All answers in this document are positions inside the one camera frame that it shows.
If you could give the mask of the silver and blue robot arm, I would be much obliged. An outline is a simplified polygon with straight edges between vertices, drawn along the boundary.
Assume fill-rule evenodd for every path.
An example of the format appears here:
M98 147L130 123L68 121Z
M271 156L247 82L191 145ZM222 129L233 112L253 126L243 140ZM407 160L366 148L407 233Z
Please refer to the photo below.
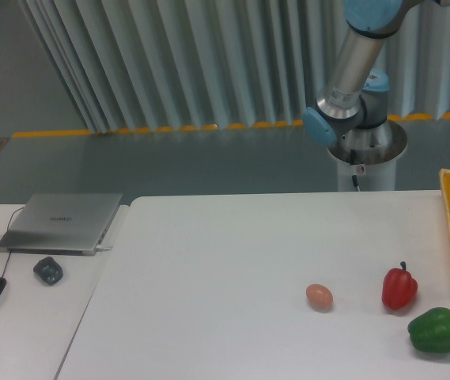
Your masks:
M327 84L301 118L321 145L389 111L450 112L450 1L344 1L347 32Z

